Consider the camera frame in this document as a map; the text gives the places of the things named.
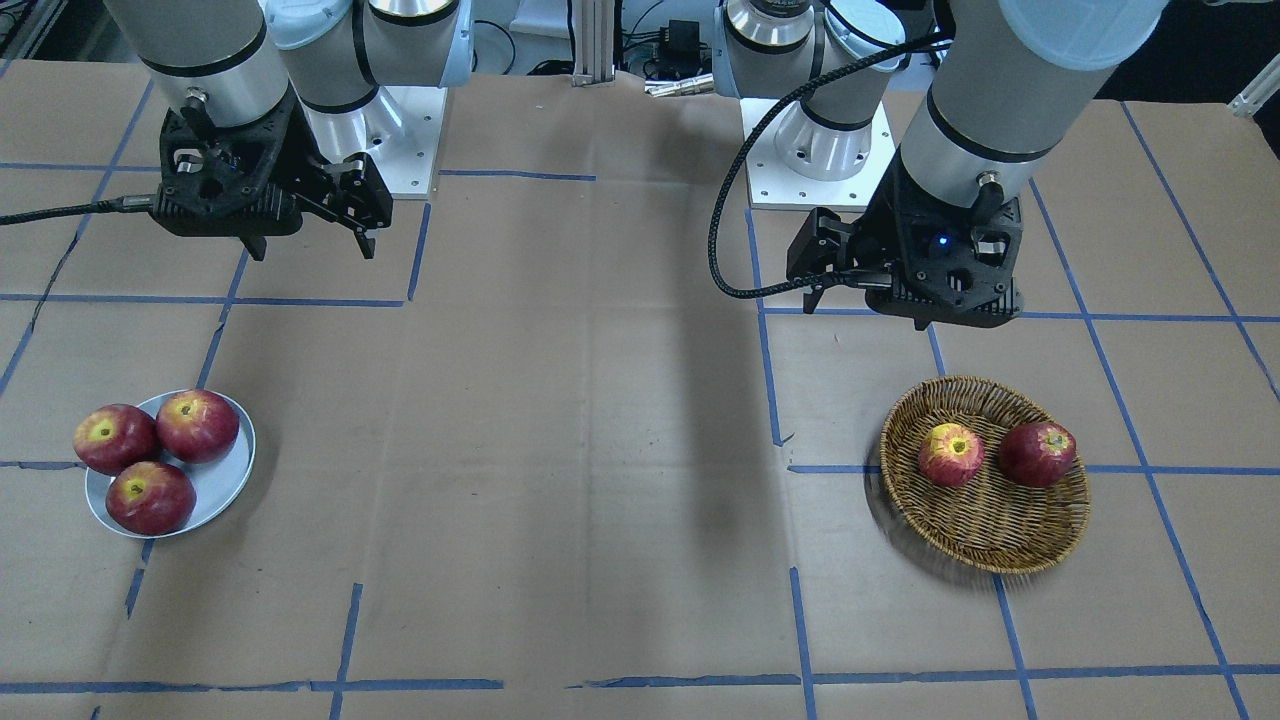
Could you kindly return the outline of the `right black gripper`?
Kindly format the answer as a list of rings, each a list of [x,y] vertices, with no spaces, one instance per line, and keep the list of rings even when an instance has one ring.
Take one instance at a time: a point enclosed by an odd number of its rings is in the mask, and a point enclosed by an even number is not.
[[[378,231],[392,224],[393,197],[371,154],[356,152],[332,164],[306,164],[296,173],[296,196],[312,213],[352,231],[365,260],[375,258]],[[242,234],[239,241],[251,260],[260,263],[266,258],[265,236]]]

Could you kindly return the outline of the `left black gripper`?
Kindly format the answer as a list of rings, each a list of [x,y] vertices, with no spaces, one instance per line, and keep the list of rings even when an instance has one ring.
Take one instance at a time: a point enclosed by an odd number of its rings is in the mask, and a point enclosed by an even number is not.
[[[804,313],[814,314],[828,287],[891,288],[897,259],[893,223],[883,213],[844,222],[828,208],[814,208],[788,246],[786,279],[794,290],[806,288]],[[920,316],[913,327],[928,331],[932,323],[932,318]]]

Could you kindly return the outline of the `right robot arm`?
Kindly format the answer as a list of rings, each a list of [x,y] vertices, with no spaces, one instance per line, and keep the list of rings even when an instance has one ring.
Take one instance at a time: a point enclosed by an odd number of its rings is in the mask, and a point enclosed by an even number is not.
[[[472,70],[468,1],[109,1],[168,102],[147,214],[234,237],[253,260],[305,215],[364,258],[396,196],[422,192],[438,133],[397,90],[443,95]]]

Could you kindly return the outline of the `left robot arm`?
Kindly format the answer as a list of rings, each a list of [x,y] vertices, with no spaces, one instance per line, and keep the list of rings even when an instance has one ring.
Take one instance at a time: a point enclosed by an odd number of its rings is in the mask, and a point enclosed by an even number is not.
[[[1162,1],[937,1],[909,38],[878,1],[722,1],[713,76],[726,97],[765,99],[716,197],[707,256],[718,290],[764,299],[804,290],[814,313],[833,286],[869,309],[996,328],[1024,307],[1014,278],[1020,192],[1115,69],[1153,33]],[[872,155],[876,109],[914,54],[945,55],[861,215],[814,206],[791,241],[786,278],[737,288],[721,270],[724,202],[768,129],[785,165],[842,181]]]

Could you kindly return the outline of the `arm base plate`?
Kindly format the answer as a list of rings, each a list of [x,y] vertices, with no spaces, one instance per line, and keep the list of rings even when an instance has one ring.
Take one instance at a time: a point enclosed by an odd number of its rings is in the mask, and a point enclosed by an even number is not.
[[[748,155],[750,204],[754,209],[863,211],[895,150],[882,104],[868,126],[832,129],[794,102],[767,126]]]
[[[429,200],[445,119],[447,88],[390,86],[365,109],[370,152],[398,200]]]

